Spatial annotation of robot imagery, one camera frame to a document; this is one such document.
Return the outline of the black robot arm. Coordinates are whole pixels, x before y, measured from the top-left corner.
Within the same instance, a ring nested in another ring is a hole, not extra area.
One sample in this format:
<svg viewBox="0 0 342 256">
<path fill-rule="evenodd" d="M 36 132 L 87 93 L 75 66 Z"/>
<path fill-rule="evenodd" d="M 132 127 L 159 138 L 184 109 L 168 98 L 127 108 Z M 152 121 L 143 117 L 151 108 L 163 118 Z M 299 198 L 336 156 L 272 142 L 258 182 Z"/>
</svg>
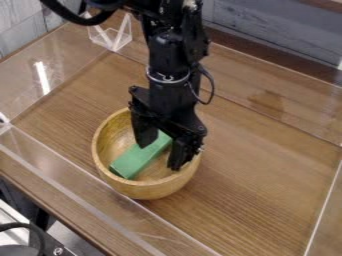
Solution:
<svg viewBox="0 0 342 256">
<path fill-rule="evenodd" d="M 200 60 L 210 39 L 201 20 L 201 0 L 84 0 L 99 13 L 84 18 L 57 0 L 39 0 L 67 21 L 101 24 L 120 9 L 140 21 L 148 47 L 145 88 L 129 88 L 131 123 L 136 143 L 147 147 L 164 132 L 172 139 L 167 167 L 177 170 L 199 153 L 207 128 L 195 114 L 200 78 L 208 73 Z"/>
</svg>

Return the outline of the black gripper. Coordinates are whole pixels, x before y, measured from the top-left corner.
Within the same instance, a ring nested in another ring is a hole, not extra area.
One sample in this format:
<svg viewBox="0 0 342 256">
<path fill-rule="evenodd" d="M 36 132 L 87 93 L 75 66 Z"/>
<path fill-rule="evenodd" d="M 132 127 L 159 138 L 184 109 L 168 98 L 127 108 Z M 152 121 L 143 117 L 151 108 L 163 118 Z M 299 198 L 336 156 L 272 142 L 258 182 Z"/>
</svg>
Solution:
<svg viewBox="0 0 342 256">
<path fill-rule="evenodd" d="M 148 71 L 148 87 L 129 87 L 131 122 L 135 141 L 145 148 L 161 130 L 171 138 L 167 167 L 179 171 L 200 152 L 207 128 L 200 121 L 195 106 L 199 98 L 200 73 L 191 71 L 180 77 Z"/>
</svg>

